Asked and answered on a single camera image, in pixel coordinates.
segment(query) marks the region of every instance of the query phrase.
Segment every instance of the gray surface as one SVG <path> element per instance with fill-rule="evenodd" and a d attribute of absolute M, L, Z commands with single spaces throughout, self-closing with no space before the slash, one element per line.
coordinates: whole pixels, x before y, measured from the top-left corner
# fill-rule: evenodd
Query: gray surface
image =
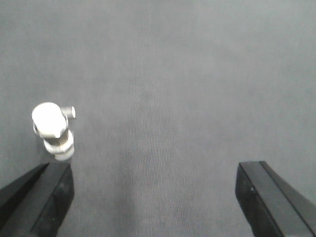
<path fill-rule="evenodd" d="M 237 163 L 316 203 L 316 3 L 2 1 L 0 187 L 47 158 L 44 101 L 74 105 L 59 237 L 250 237 Z"/>

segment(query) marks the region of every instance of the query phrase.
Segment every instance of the white cylindrical object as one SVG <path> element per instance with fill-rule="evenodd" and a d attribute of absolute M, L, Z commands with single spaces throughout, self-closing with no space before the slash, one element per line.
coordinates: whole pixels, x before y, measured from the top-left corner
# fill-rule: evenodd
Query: white cylindrical object
<path fill-rule="evenodd" d="M 74 136 L 68 129 L 68 118 L 75 117 L 74 107 L 60 108 L 51 102 L 39 104 L 33 109 L 34 132 L 43 138 L 46 150 L 55 155 L 56 160 L 69 159 L 75 152 Z"/>
<path fill-rule="evenodd" d="M 59 138 L 68 127 L 59 106 L 51 102 L 37 105 L 33 109 L 32 119 L 42 138 Z"/>

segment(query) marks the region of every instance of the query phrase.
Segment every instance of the black plastic jaw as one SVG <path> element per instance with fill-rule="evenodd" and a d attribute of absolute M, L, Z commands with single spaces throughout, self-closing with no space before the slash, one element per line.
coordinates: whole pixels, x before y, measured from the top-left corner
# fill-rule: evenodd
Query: black plastic jaw
<path fill-rule="evenodd" d="M 316 207 L 264 161 L 239 163 L 236 197 L 256 237 L 316 236 Z"/>
<path fill-rule="evenodd" d="M 73 197 L 70 164 L 39 165 L 0 190 L 0 237 L 55 237 Z"/>

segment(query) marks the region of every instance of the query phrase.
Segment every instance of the white pipe fitting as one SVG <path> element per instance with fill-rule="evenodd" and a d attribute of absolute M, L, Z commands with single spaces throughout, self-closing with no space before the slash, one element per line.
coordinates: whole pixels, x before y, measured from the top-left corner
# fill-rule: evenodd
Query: white pipe fitting
<path fill-rule="evenodd" d="M 56 160 L 67 160 L 75 152 L 74 135 L 68 129 L 68 119 L 75 117 L 74 107 L 60 108 L 51 102 L 41 103 L 32 111 L 34 132 Z"/>

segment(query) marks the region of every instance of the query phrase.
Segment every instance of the white knob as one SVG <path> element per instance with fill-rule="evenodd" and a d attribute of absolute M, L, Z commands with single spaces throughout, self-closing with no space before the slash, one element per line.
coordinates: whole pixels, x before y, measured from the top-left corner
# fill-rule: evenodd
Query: white knob
<path fill-rule="evenodd" d="M 37 105 L 33 109 L 32 119 L 42 138 L 59 138 L 68 127 L 60 107 L 50 102 Z"/>
<path fill-rule="evenodd" d="M 74 107 L 62 107 L 46 102 L 32 111 L 34 132 L 43 138 L 46 150 L 57 160 L 66 160 L 74 152 L 74 135 L 68 129 L 68 119 L 74 119 Z"/>

